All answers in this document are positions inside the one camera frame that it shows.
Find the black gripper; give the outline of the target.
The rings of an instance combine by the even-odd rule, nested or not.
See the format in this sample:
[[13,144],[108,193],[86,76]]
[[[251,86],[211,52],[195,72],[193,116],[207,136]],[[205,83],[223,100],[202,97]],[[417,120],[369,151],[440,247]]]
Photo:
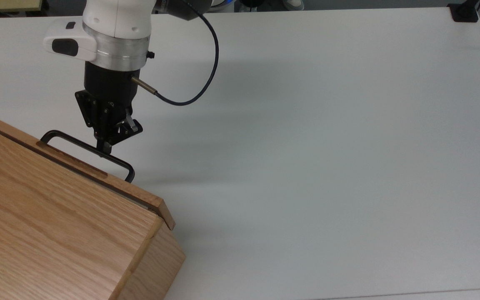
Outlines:
[[127,115],[135,98],[133,77],[135,71],[107,70],[85,63],[85,90],[77,91],[75,98],[86,125],[93,128],[100,152],[110,154],[112,145],[143,132],[141,124]]

